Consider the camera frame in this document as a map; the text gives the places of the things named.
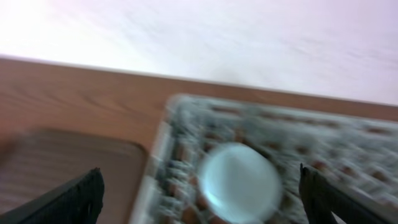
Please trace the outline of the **light blue bowl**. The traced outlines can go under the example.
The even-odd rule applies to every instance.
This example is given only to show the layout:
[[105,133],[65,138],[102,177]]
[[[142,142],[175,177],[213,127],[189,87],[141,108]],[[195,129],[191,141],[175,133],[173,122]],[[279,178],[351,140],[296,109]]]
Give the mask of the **light blue bowl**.
[[282,181],[271,162],[238,142],[216,146],[200,162],[198,187],[210,210],[230,223],[261,223],[278,211]]

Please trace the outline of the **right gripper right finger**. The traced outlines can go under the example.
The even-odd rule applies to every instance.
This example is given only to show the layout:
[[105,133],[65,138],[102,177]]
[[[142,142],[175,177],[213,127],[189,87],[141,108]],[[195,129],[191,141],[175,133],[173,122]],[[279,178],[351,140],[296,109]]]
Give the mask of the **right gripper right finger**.
[[386,211],[369,197],[300,165],[299,194],[309,223],[385,223]]

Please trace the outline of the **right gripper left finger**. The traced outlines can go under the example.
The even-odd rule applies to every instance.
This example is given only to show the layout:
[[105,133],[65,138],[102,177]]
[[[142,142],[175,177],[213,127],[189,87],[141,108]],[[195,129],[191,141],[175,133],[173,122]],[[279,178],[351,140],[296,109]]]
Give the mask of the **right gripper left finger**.
[[103,208],[104,180],[99,168],[1,215],[7,224],[96,224]]

